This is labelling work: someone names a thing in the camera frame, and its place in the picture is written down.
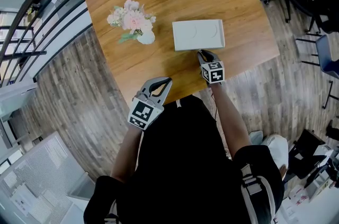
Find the green leaf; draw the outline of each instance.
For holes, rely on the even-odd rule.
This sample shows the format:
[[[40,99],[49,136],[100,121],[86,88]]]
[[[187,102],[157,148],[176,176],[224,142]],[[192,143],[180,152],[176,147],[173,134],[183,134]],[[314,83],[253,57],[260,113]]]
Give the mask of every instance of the green leaf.
[[[125,34],[122,34],[121,37],[124,39],[131,39],[133,38],[133,35],[130,33],[125,33]]]
[[[129,39],[121,38],[121,39],[118,41],[118,43],[123,43],[123,42],[125,42],[125,41],[127,41],[127,40],[129,40]]]

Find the wooden table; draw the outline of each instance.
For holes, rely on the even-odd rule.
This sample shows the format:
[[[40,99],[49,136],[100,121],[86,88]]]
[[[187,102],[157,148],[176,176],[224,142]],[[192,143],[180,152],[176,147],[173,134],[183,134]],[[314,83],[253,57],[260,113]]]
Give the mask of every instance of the wooden table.
[[[206,88],[200,77],[197,51],[174,51],[172,22],[222,19],[226,46],[215,50],[225,65],[225,78],[237,75],[279,55],[269,21],[259,0],[134,0],[157,17],[156,40],[143,45],[118,43],[122,28],[111,27],[107,16],[126,0],[86,0],[96,35],[127,104],[148,79],[173,79],[166,102]]]

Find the flower vase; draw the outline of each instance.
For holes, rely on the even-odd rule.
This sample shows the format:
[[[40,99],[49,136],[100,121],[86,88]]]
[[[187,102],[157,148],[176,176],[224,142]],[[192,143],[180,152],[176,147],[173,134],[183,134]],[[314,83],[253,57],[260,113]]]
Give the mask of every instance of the flower vase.
[[[137,40],[142,44],[151,44],[155,41],[155,35],[152,30],[144,32],[137,37]]]

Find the chair leg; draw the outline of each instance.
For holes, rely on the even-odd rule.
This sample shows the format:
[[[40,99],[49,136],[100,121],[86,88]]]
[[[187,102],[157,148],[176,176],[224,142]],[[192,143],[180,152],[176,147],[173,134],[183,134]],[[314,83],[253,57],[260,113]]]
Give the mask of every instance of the chair leg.
[[[287,15],[288,17],[285,19],[286,23],[289,23],[291,21],[291,5],[290,0],[285,0],[286,8],[287,8]]]
[[[310,25],[309,25],[309,29],[306,30],[306,32],[310,32],[310,31],[311,31],[311,29],[312,29],[312,27],[313,27],[313,25],[314,25],[315,20],[316,20],[316,19],[312,16],[311,23],[310,23]]]
[[[296,40],[303,41],[303,42],[316,43],[314,40],[304,40],[304,39],[296,39]]]
[[[313,66],[318,66],[320,67],[320,64],[317,64],[317,63],[313,63],[313,62],[308,62],[308,61],[301,61],[302,63],[305,63],[305,64],[310,64],[310,65],[313,65]]]
[[[321,37],[322,35],[321,34],[311,34],[311,33],[306,33],[305,35],[313,35],[313,36],[315,36],[315,37]]]
[[[323,106],[323,109],[326,109],[327,103],[328,103],[328,99],[329,99],[329,98],[333,98],[333,99],[339,101],[339,98],[338,98],[338,97],[331,95],[331,90],[332,90],[332,86],[333,86],[333,81],[329,81],[329,83],[330,83],[331,85],[330,85],[330,87],[329,87],[328,96],[327,96],[327,99],[326,99],[326,103],[325,103],[325,105]]]
[[[316,23],[316,25],[317,25],[317,28],[318,28],[318,32],[316,32],[317,34],[320,34],[321,33],[321,31],[320,31],[320,28],[319,28],[319,25],[318,25],[318,23]]]

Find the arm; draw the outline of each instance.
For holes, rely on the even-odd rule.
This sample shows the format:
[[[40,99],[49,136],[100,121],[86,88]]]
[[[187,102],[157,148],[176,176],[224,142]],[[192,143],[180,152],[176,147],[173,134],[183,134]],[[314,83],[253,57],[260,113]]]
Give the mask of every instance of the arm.
[[[120,146],[111,177],[125,183],[135,172],[142,130],[130,125]]]
[[[210,84],[229,152],[234,158],[238,149],[251,145],[246,125],[220,83]]]

